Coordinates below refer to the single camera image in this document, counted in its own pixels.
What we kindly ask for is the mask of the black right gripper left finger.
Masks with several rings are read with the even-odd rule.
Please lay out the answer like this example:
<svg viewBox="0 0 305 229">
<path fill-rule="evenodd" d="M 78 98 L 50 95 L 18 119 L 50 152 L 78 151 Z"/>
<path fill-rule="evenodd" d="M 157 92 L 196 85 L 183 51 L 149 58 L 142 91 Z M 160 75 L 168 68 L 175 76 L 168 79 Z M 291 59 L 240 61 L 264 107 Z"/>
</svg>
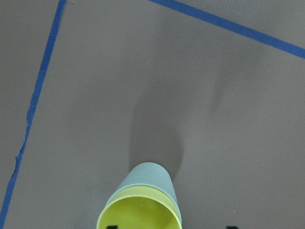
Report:
<svg viewBox="0 0 305 229">
<path fill-rule="evenodd" d="M 117 229 L 117 225 L 109 225 L 107 226 L 107 229 Z"/>
</svg>

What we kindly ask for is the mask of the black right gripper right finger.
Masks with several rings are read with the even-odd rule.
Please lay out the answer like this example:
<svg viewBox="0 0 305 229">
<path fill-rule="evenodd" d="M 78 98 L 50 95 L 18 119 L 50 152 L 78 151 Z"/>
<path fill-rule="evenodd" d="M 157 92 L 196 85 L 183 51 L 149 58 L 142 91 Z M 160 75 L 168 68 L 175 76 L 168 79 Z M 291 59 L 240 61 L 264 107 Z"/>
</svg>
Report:
<svg viewBox="0 0 305 229">
<path fill-rule="evenodd" d="M 237 226 L 226 226 L 226 229 L 238 229 Z"/>
</svg>

